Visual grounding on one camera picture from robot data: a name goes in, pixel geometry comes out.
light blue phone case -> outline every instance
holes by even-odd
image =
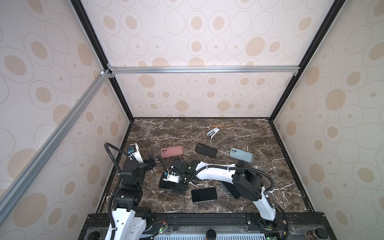
[[[238,160],[243,160],[245,162],[252,162],[253,154],[250,152],[246,152],[237,148],[231,148],[231,152],[229,153],[230,157],[233,157]]]

pink phone case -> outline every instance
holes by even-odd
[[[184,153],[182,146],[166,147],[166,148],[162,148],[160,151],[161,151],[162,158],[180,156],[180,155],[183,155]]]

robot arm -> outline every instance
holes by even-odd
[[[124,154],[129,155],[129,159],[124,163],[122,170],[119,168],[123,184],[117,192],[116,189],[114,190],[116,194],[113,199],[110,199],[113,201],[113,206],[108,211],[108,215],[113,218],[115,227],[113,228],[112,224],[109,225],[106,240],[139,240],[142,233],[152,226],[151,209],[139,207],[138,204],[142,197],[145,172],[153,169],[155,160],[152,155],[149,155],[149,159],[143,161],[137,144],[128,146],[128,151]],[[264,194],[265,187],[262,184],[262,177],[254,171],[247,170],[252,169],[249,164],[239,161],[237,164],[231,165],[214,165],[220,168],[209,167],[209,165],[214,164],[192,162],[188,165],[176,159],[172,166],[168,165],[171,167],[170,171],[174,173],[168,171],[163,174],[162,179],[174,182],[174,191],[181,194],[185,194],[189,185],[187,179],[192,176],[200,180],[213,179],[229,182],[235,185],[243,198],[253,201],[261,218],[276,221],[276,210],[268,196]]]
[[[221,169],[221,168],[207,168],[209,165],[215,165],[215,164],[208,164],[205,162],[200,162],[197,164],[195,170],[199,170],[201,168],[206,168],[202,171],[200,171],[196,177],[200,180],[205,179],[213,179],[218,181],[224,181],[229,182],[231,184],[234,184],[239,191],[239,193],[242,195],[242,197],[253,201],[254,205],[259,210],[260,216],[269,221],[273,221],[276,217],[276,209],[273,206],[273,204],[270,202],[268,195],[264,194],[265,187],[262,186],[262,178],[258,174],[252,174],[250,172],[246,172],[244,174],[236,173],[237,170],[227,170],[227,169]],[[235,167],[236,164],[231,165],[220,165],[223,167]],[[179,183],[181,179],[179,179],[178,175],[171,175],[168,174],[169,177],[166,179],[163,179],[164,181],[171,181],[175,183]]]

bottle cap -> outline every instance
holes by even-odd
[[[316,234],[316,237],[321,239],[327,239],[328,233],[324,228],[319,227],[318,229],[315,229],[314,233]]]

black cable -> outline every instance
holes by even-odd
[[[206,168],[220,168],[220,169],[228,169],[228,170],[248,170],[248,171],[254,171],[254,172],[257,172],[263,176],[265,176],[270,182],[271,182],[271,185],[269,186],[269,188],[267,188],[265,191],[264,191],[264,194],[266,195],[267,192],[271,191],[274,189],[275,187],[275,182],[273,181],[273,178],[270,177],[268,174],[266,174],[265,172],[263,171],[260,171],[258,169],[255,169],[253,167],[226,167],[226,166],[220,166],[220,165],[207,165],[206,167],[202,167],[200,168],[199,170],[197,170],[194,174],[192,174],[192,176],[190,176],[189,178],[185,179],[185,182],[190,182],[192,181],[192,179],[197,175],[199,174],[201,171],[203,171],[204,169]]]
[[[118,151],[118,152],[120,152],[122,154],[125,154],[125,155],[127,155],[127,156],[129,156],[129,157],[131,157],[133,159],[136,159],[136,158],[134,156],[132,156],[132,154],[130,154],[128,152],[124,152],[123,150],[113,146],[112,144],[110,144],[108,142],[104,143],[104,148],[107,151],[108,156],[111,158],[111,160],[112,160],[112,162],[113,162],[113,164],[114,164],[114,166],[115,166],[115,168],[116,168],[116,170],[117,170],[117,172],[119,174],[118,182],[116,183],[115,188],[113,189],[112,194],[111,194],[111,196],[109,198],[109,202],[108,202],[108,219],[111,222],[111,227],[113,229],[112,232],[111,232],[111,240],[114,240],[114,238],[115,238],[115,231],[116,231],[114,228],[116,228],[116,225],[115,225],[115,220],[113,219],[113,215],[112,215],[112,201],[113,201],[113,199],[115,197],[115,194],[116,194],[116,192],[117,192],[117,190],[119,188],[120,182],[121,182],[121,175],[120,175],[121,174],[121,169],[120,169],[119,164],[117,163],[115,157],[112,155],[112,152],[109,149],[109,147],[111,147],[114,150],[116,150],[116,151]]]
[[[144,237],[144,238],[140,238],[139,240],[152,240],[154,239],[157,235],[159,235],[159,233],[155,233],[154,235],[152,236],[149,236],[149,237]]]
[[[118,182],[116,183],[116,186],[113,189],[111,197],[109,198],[109,202],[108,202],[108,218],[109,218],[109,221],[111,222],[111,227],[112,227],[111,240],[115,239],[115,231],[116,231],[114,229],[114,228],[116,228],[115,220],[113,219],[113,215],[112,215],[112,201],[113,201],[113,198],[115,197],[115,194],[119,188],[120,182],[121,182],[121,175],[119,175]]]
[[[179,175],[179,176],[183,176],[183,174],[181,174],[180,172],[179,172],[179,170],[177,170],[176,168],[173,168],[171,165],[169,165],[166,161],[164,161],[159,155],[156,155],[156,157],[160,160],[160,162],[161,162],[161,165],[163,165],[163,163],[165,164],[165,165],[167,165],[168,167],[170,167],[170,170],[171,171],[174,171],[177,175]]]
[[[287,216],[285,215],[285,212],[283,211],[283,209],[280,207],[280,206],[277,206],[277,208],[280,209],[281,213],[283,214],[284,218],[285,218],[285,221],[287,222],[287,225],[286,225],[286,234],[284,236],[284,239],[282,240],[286,240],[288,238],[288,234],[289,234],[289,222],[288,222],[288,219],[287,219]]]

